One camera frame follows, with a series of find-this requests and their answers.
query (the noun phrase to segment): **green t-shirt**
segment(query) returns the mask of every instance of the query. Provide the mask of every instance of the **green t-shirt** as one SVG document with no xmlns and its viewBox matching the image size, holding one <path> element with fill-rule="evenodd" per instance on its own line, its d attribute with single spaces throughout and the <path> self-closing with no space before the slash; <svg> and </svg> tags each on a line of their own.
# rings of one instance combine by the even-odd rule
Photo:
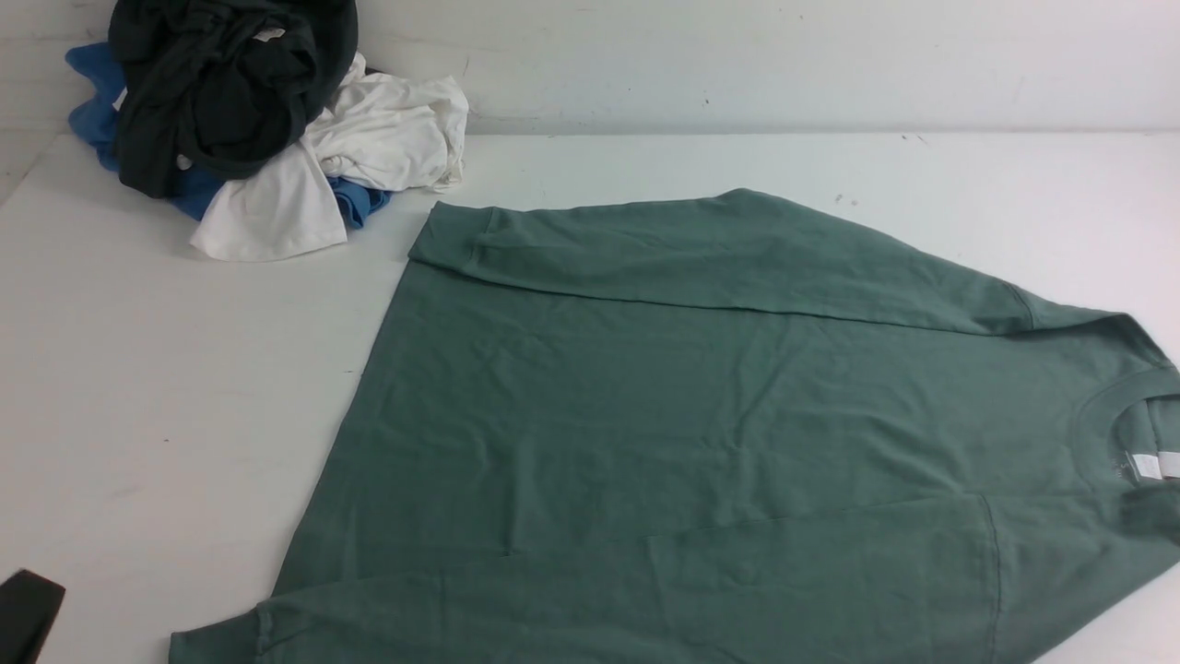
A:
<svg viewBox="0 0 1180 664">
<path fill-rule="evenodd" d="M 411 258 L 274 597 L 173 664 L 1027 663 L 1180 561 L 1126 315 L 746 190 Z"/>
</svg>

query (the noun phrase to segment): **crumpled clothing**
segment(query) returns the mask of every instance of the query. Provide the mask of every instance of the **crumpled clothing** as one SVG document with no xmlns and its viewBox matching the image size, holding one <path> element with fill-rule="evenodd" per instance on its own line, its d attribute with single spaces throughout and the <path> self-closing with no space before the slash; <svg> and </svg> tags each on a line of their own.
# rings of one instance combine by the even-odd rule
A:
<svg viewBox="0 0 1180 664">
<path fill-rule="evenodd" d="M 323 110 L 356 38 L 355 0 L 118 0 L 119 179 L 172 196 L 178 155 L 225 179 L 255 175 Z"/>
<path fill-rule="evenodd" d="M 217 192 L 190 243 L 224 261 L 274 261 L 348 241 L 340 208 L 307 139 L 250 179 Z"/>
<path fill-rule="evenodd" d="M 119 159 L 114 157 L 114 133 L 119 112 L 114 105 L 126 83 L 123 68 L 111 55 L 105 42 L 78 46 L 66 52 L 66 63 L 88 78 L 94 85 L 94 97 L 70 113 L 70 129 L 98 152 L 98 162 L 106 170 L 119 172 Z M 225 180 L 199 165 L 178 171 L 169 202 L 190 217 L 201 221 Z"/>
<path fill-rule="evenodd" d="M 366 74 L 365 65 L 356 53 L 336 94 L 307 127 L 323 172 L 387 191 L 461 182 L 471 106 L 454 78 Z"/>
<path fill-rule="evenodd" d="M 87 145 L 94 147 L 103 167 L 118 172 L 119 160 L 114 158 L 116 125 L 119 112 L 116 109 L 126 90 L 123 68 L 111 55 L 110 46 L 103 41 L 78 46 L 66 52 L 66 63 L 94 85 L 94 97 L 70 113 L 70 127 Z M 177 176 L 176 195 L 169 202 L 188 216 L 201 221 L 214 196 L 225 183 L 199 165 L 192 165 Z M 334 177 L 328 179 L 336 205 L 348 225 L 363 228 L 368 216 L 391 198 L 389 191 L 365 189 L 359 184 Z"/>
</svg>

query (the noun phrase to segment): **clothing tag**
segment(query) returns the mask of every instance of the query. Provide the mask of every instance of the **clothing tag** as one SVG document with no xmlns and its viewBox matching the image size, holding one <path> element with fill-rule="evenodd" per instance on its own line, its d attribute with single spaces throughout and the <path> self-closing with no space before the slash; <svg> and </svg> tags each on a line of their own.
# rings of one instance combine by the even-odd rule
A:
<svg viewBox="0 0 1180 664">
<path fill-rule="evenodd" d="M 1161 452 L 1160 472 L 1165 478 L 1180 478 L 1180 453 Z"/>
<path fill-rule="evenodd" d="M 1163 473 L 1160 472 L 1160 459 L 1149 454 L 1135 454 L 1132 455 L 1135 460 L 1135 468 L 1139 469 L 1140 478 L 1147 478 L 1150 480 L 1162 480 Z"/>
<path fill-rule="evenodd" d="M 267 42 L 270 41 L 271 39 L 278 39 L 284 34 L 287 34 L 286 29 L 281 27 L 271 27 L 260 32 L 258 34 L 255 34 L 254 38 L 257 39 L 258 41 Z"/>
</svg>

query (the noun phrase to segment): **black object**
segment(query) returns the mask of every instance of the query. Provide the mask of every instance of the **black object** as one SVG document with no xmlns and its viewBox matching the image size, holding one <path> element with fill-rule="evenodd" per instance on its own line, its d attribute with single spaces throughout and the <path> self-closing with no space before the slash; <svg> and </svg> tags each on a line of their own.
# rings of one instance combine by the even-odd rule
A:
<svg viewBox="0 0 1180 664">
<path fill-rule="evenodd" d="M 118 0 L 119 179 L 176 193 L 177 156 L 225 179 L 299 140 L 356 53 L 355 0 Z"/>
<path fill-rule="evenodd" d="M 0 664 L 33 664 L 66 590 L 21 570 L 0 584 Z"/>
</svg>

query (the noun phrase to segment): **white table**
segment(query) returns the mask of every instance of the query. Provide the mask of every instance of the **white table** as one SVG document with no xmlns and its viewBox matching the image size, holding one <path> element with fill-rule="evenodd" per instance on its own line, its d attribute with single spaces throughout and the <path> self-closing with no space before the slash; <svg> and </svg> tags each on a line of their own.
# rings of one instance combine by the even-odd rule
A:
<svg viewBox="0 0 1180 664">
<path fill-rule="evenodd" d="M 1050 298 L 1130 310 L 1180 357 L 1180 134 L 473 137 L 457 204 L 749 186 Z M 352 242 L 202 259 L 192 222 L 59 138 L 0 209 L 0 577 L 67 589 L 44 664 L 163 663 L 267 597 L 435 196 Z M 1049 655 L 1180 659 L 1180 571 Z"/>
</svg>

